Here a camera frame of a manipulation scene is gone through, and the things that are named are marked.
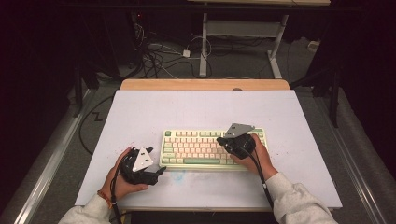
finger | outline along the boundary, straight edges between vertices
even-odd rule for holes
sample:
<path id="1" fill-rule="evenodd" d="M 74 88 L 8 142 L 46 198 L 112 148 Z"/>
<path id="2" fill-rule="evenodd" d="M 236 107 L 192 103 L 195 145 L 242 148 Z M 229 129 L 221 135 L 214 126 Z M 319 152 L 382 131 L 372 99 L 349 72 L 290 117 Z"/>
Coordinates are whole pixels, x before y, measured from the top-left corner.
<path id="1" fill-rule="evenodd" d="M 256 143 L 256 146 L 262 145 L 262 141 L 260 141 L 259 136 L 257 134 L 253 133 L 251 137 L 254 139 L 254 142 Z"/>
<path id="2" fill-rule="evenodd" d="M 132 192 L 138 192 L 142 190 L 146 190 L 149 188 L 149 185 L 146 184 L 137 184 L 137 185 L 130 185 Z"/>
<path id="3" fill-rule="evenodd" d="M 116 161 L 116 166 L 120 163 L 120 161 L 122 160 L 122 158 L 123 158 L 124 156 L 126 156 L 126 154 L 128 154 L 129 151 L 131 151 L 131 148 L 130 148 L 130 147 L 127 147 L 127 148 L 125 149 L 125 151 L 123 151 L 122 154 L 119 155 L 119 158 L 118 158 L 117 161 Z"/>
<path id="4" fill-rule="evenodd" d="M 237 158 L 237 157 L 236 157 L 235 155 L 233 155 L 233 154 L 230 155 L 230 158 L 233 159 L 233 161 L 236 162 L 236 163 L 240 163 L 240 162 L 241 162 L 241 160 L 240 160 L 239 158 Z"/>

keyboard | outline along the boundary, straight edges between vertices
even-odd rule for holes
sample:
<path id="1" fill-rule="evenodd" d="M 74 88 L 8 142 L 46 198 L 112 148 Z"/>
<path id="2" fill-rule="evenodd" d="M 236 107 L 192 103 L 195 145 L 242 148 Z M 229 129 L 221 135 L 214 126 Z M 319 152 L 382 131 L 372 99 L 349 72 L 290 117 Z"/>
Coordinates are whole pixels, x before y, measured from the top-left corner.
<path id="1" fill-rule="evenodd" d="M 267 147 L 264 129 L 256 128 L 248 133 L 257 134 Z M 160 166 L 170 170 L 246 170 L 244 166 L 234 163 L 216 140 L 224 134 L 219 130 L 165 130 Z"/>

white paper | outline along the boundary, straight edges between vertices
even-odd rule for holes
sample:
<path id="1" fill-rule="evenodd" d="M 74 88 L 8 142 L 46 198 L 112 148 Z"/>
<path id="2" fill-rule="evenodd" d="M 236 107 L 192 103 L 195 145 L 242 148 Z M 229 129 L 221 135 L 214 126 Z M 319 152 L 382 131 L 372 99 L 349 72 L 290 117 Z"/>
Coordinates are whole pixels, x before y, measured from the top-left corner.
<path id="1" fill-rule="evenodd" d="M 102 187 L 127 147 L 154 147 L 169 129 L 228 130 L 232 123 L 264 128 L 275 168 L 303 183 L 328 207 L 342 207 L 294 91 L 118 91 L 76 205 Z M 119 202 L 129 209 L 268 209 L 260 179 L 249 172 L 166 171 L 155 186 Z"/>

sleeve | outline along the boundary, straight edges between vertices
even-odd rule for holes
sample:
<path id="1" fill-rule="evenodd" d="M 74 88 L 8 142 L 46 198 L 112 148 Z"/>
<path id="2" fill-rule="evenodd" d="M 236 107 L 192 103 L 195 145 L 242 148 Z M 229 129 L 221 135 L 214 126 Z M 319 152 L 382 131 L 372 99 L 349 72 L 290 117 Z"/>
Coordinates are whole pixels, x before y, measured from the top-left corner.
<path id="1" fill-rule="evenodd" d="M 336 223 L 329 209 L 302 184 L 291 184 L 281 173 L 266 181 L 279 223 Z"/>
<path id="2" fill-rule="evenodd" d="M 110 214 L 106 200 L 95 194 L 84 207 L 75 206 L 69 209 L 59 223 L 108 224 Z"/>

gray carpet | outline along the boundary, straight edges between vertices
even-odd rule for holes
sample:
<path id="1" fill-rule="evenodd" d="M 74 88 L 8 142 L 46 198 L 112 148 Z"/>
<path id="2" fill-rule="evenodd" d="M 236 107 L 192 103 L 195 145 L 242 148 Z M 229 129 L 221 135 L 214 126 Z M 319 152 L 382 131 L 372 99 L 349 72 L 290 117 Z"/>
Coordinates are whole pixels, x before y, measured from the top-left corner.
<path id="1" fill-rule="evenodd" d="M 291 45 L 282 43 L 279 50 L 277 60 L 283 77 L 292 82 L 303 77 L 314 53 L 306 50 L 308 41 L 305 39 L 295 41 Z M 184 48 L 172 43 L 166 44 L 169 48 L 181 52 Z M 271 69 L 266 60 L 265 51 L 270 49 L 272 42 L 263 41 L 258 47 L 246 47 L 241 49 L 220 49 L 217 47 L 213 51 L 213 55 L 209 57 L 211 64 L 211 78 L 223 77 L 252 77 L 252 78 L 273 78 Z M 216 54 L 225 54 L 225 56 L 216 56 Z M 163 54 L 166 60 L 172 60 L 176 56 Z M 184 60 L 191 62 L 194 74 L 198 74 L 197 60 Z M 157 74 L 159 78 L 193 78 L 191 74 L 191 66 L 188 63 L 181 63 L 166 69 L 167 72 L 161 71 Z M 126 74 L 130 71 L 127 67 L 121 68 L 122 73 Z M 115 90 L 120 86 L 119 83 L 102 82 L 100 88 L 94 93 L 92 101 L 87 105 L 85 111 L 89 111 L 98 105 L 102 100 L 112 96 Z M 299 88 L 296 90 L 298 99 L 301 103 L 305 117 L 311 128 L 311 131 L 317 141 L 323 159 L 329 169 L 337 192 L 343 203 L 343 208 L 332 212 L 335 220 L 339 223 L 373 223 L 367 207 L 361 200 L 356 183 L 353 176 L 348 171 L 347 164 L 343 161 L 339 150 L 339 141 L 334 137 L 333 127 L 329 125 L 327 117 L 323 114 L 321 104 L 327 104 L 327 99 L 316 99 L 312 96 L 309 88 Z M 373 197 L 377 202 L 377 206 L 383 215 L 385 222 L 378 223 L 394 223 L 396 216 L 396 183 L 392 176 L 388 173 L 382 161 L 378 158 L 369 139 L 366 137 L 364 130 L 360 126 L 359 121 L 350 110 L 347 98 L 340 92 L 338 110 L 339 132 L 345 145 L 353 156 L 356 165 L 362 173 L 362 177 L 368 183 L 373 193 Z M 100 133 L 106 122 L 106 115 L 111 107 L 111 100 L 106 100 L 99 105 L 93 112 L 98 114 L 89 114 L 81 127 L 81 137 L 86 147 L 90 151 L 94 151 L 96 143 L 100 137 Z M 59 129 L 65 129 L 66 123 L 61 123 Z M 31 172 L 26 176 L 23 184 L 14 195 L 12 202 L 8 205 L 6 211 L 1 216 L 1 223 L 13 223 L 21 211 L 26 198 L 29 196 L 31 189 L 40 176 L 45 167 L 53 146 L 49 143 L 37 159 Z M 31 223 L 57 223 L 64 213 L 74 205 L 78 195 L 80 184 L 84 178 L 85 172 L 91 160 L 90 154 L 83 148 L 78 132 L 73 135 L 71 143 L 66 150 L 64 158 L 53 178 L 49 189 L 38 206 L 38 209 Z M 144 213 L 134 213 L 134 216 L 143 216 Z"/>

